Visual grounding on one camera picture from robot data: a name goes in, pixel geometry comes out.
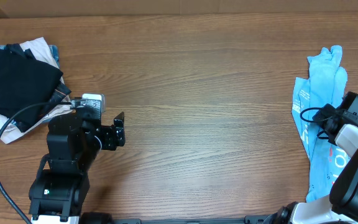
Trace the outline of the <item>light blue printed t-shirt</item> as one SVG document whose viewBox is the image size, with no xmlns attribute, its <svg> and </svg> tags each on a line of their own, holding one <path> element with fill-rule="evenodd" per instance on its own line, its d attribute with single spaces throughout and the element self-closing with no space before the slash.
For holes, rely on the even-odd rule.
<svg viewBox="0 0 358 224">
<path fill-rule="evenodd" d="M 340 66 L 341 59 L 340 45 L 330 49 L 323 47 L 319 55 L 307 57 L 309 78 L 295 79 L 291 114 L 310 161 L 307 202 L 327 196 L 350 160 L 340 147 L 317 138 L 321 128 L 310 122 L 316 114 L 315 110 L 300 114 L 312 107 L 321 108 L 330 104 L 336 108 L 341 104 L 347 83 L 347 72 Z"/>
</svg>

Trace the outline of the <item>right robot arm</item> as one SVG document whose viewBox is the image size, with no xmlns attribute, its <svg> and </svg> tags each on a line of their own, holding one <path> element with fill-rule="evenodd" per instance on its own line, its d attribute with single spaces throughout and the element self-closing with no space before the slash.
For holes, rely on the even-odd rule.
<svg viewBox="0 0 358 224">
<path fill-rule="evenodd" d="M 350 161 L 329 195 L 310 203 L 293 202 L 269 215 L 264 223 L 358 223 L 358 102 L 315 107 L 311 123 L 343 149 Z"/>
</svg>

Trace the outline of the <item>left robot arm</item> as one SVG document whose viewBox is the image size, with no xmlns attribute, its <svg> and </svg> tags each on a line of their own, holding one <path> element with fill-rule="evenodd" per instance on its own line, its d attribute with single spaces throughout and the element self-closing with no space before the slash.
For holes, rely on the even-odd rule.
<svg viewBox="0 0 358 224">
<path fill-rule="evenodd" d="M 48 125 L 48 154 L 40 161 L 29 198 L 32 223 L 79 223 L 90 189 L 88 171 L 102 150 L 125 145 L 124 113 L 110 126 L 90 114 L 57 116 Z"/>
</svg>

